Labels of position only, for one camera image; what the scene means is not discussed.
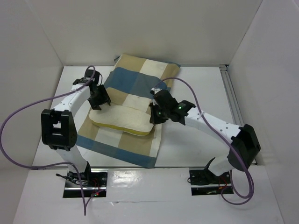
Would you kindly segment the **cream and yellow pillow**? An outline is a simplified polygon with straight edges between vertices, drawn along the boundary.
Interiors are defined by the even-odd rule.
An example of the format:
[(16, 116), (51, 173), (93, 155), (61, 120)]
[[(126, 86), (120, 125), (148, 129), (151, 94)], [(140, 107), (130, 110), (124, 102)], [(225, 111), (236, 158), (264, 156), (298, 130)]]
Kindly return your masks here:
[(99, 127), (107, 127), (132, 135), (145, 136), (153, 129), (150, 115), (140, 110), (122, 105), (102, 106), (101, 110), (91, 110), (89, 119)]

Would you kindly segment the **blue beige patchwork pillowcase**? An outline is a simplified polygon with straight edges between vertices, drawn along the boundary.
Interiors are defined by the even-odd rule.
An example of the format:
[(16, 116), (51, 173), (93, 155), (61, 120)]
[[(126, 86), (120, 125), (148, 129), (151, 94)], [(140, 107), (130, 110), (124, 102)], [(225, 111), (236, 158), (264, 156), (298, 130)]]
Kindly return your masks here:
[[(170, 91), (173, 85), (171, 78), (179, 71), (180, 65), (176, 63), (123, 54), (108, 75), (104, 87), (111, 105), (131, 107), (150, 115), (151, 89), (157, 86)], [(78, 131), (79, 147), (137, 166), (155, 166), (162, 137), (161, 125), (154, 125), (148, 135), (137, 136), (99, 127), (89, 119), (89, 112)]]

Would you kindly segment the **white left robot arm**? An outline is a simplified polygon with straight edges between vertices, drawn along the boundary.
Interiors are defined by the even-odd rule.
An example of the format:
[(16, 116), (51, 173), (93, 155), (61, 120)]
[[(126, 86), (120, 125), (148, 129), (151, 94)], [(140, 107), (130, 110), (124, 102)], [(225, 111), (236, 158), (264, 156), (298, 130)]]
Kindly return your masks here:
[(87, 186), (92, 182), (90, 164), (82, 157), (76, 145), (77, 129), (74, 116), (84, 102), (91, 109), (100, 111), (103, 104), (111, 105), (111, 99), (102, 84), (102, 75), (88, 67), (82, 78), (72, 84), (71, 93), (54, 108), (41, 113), (42, 142), (56, 151), (67, 162), (66, 180)]

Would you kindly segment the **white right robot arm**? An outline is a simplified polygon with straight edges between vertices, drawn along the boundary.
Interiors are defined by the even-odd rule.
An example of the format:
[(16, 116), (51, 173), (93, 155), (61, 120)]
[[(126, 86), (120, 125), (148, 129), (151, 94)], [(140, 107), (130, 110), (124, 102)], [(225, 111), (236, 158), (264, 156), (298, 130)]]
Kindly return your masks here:
[(204, 178), (209, 183), (232, 170), (247, 171), (261, 147), (252, 126), (239, 126), (225, 122), (186, 100), (178, 102), (167, 90), (152, 88), (150, 123), (157, 125), (171, 120), (198, 129), (225, 143), (229, 152), (212, 158), (204, 168)]

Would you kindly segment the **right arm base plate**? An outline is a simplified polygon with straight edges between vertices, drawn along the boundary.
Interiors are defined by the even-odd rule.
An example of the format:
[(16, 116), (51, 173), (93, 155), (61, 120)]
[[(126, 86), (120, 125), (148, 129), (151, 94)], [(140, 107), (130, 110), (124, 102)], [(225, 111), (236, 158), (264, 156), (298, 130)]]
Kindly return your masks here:
[(187, 182), (191, 185), (192, 196), (234, 193), (229, 172), (225, 172), (221, 176), (214, 176), (213, 174), (208, 175), (203, 169), (191, 169)]

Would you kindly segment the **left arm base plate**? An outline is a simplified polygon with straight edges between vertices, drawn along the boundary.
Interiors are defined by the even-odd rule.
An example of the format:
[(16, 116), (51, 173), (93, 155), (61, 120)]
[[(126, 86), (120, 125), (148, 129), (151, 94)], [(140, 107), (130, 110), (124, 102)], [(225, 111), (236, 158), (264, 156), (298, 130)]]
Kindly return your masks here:
[[(106, 197), (107, 194), (107, 171), (91, 172), (89, 180), (83, 178), (82, 186), (84, 197)], [(63, 198), (80, 198), (81, 188), (77, 175), (70, 172), (66, 175), (56, 174), (65, 180)]]

